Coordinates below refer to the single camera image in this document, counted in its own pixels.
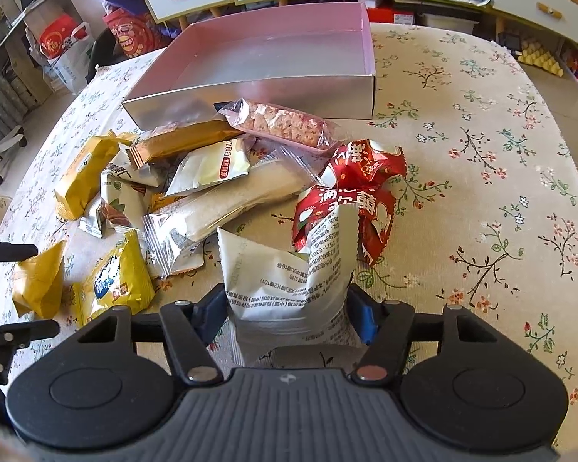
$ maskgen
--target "desk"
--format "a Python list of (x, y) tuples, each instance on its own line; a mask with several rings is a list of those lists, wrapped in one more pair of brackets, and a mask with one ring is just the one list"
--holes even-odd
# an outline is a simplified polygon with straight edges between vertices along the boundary
[[(541, 95), (504, 49), (444, 30), (372, 24), (377, 91), (375, 118), (340, 120), (353, 138), (399, 144), (406, 178), (392, 184), (392, 235), (373, 267), (356, 262), (354, 281), (379, 301), (399, 299), (441, 313), (462, 304), (550, 367), (565, 383), (570, 408), (561, 449), (578, 447), (578, 172)], [(18, 351), (10, 379), (75, 332), (80, 321), (71, 285), (81, 282), (120, 239), (93, 238), (55, 212), (53, 189), (92, 135), (131, 131), (121, 100), (160, 51), (102, 67), (73, 101), (32, 162), (0, 227), (3, 241), (40, 251), (65, 239), (58, 337)], [(290, 249), (296, 199), (256, 208), (225, 229)], [(217, 241), (205, 266), (155, 280), (149, 311), (198, 301), (222, 282)], [(0, 325), (22, 321), (11, 300), (13, 264), (0, 263)], [(163, 363), (162, 352), (138, 345)], [(230, 325), (210, 352), (232, 364)], [(436, 352), (420, 343), (411, 363)], [(355, 348), (304, 346), (272, 353), (262, 366), (352, 368)]]

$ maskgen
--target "open cardboard box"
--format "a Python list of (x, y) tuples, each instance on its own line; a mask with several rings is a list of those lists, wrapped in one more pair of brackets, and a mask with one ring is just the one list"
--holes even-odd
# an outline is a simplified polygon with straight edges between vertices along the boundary
[(209, 120), (244, 97), (325, 118), (370, 119), (375, 57), (361, 3), (310, 3), (189, 26), (123, 106), (142, 130)]

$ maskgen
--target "white snack package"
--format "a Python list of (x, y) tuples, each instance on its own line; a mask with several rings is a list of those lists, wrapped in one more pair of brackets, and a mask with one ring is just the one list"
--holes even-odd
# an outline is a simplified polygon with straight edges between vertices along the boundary
[(277, 153), (267, 155), (247, 176), (195, 192), (143, 217), (150, 248), (165, 277), (196, 245), (256, 205), (274, 203), (313, 183), (311, 176)]
[(101, 175), (117, 177), (128, 182), (137, 182), (144, 186), (159, 187), (165, 184), (167, 175), (157, 167), (151, 167), (148, 163), (140, 169), (136, 169), (126, 154), (127, 146), (120, 144), (118, 154), (109, 162)]
[(143, 233), (143, 216), (150, 206), (151, 191), (109, 174), (100, 176), (102, 211), (110, 229), (124, 227)]
[(358, 252), (358, 210), (336, 207), (308, 236), (308, 261), (218, 229), (234, 360), (252, 365), (276, 347), (359, 345), (344, 310)]
[(88, 203), (84, 215), (79, 219), (79, 229), (93, 235), (95, 238), (102, 238), (103, 228), (105, 228), (105, 214), (102, 207), (103, 204), (99, 193)]
[(188, 196), (228, 180), (248, 175), (248, 153), (254, 137), (238, 137), (189, 152), (167, 189), (167, 196)]

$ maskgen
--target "metal screw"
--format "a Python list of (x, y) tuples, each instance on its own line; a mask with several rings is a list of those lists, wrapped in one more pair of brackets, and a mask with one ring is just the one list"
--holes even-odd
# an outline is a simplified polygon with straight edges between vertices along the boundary
[(218, 371), (213, 367), (194, 367), (188, 370), (188, 380), (193, 382), (210, 382), (216, 379)]
[(388, 376), (388, 372), (384, 367), (378, 365), (366, 365), (359, 367), (356, 370), (356, 375), (362, 381), (374, 382), (385, 379)]

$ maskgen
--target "floor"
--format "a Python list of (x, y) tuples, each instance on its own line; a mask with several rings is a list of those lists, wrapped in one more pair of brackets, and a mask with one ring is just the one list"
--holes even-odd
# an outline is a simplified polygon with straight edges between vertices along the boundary
[[(559, 78), (537, 67), (523, 67), (552, 111), (578, 168), (578, 85), (570, 75)], [(63, 89), (28, 116), (24, 123), (28, 146), (18, 150), (3, 173), (0, 194), (14, 195), (35, 155), (73, 99)]]

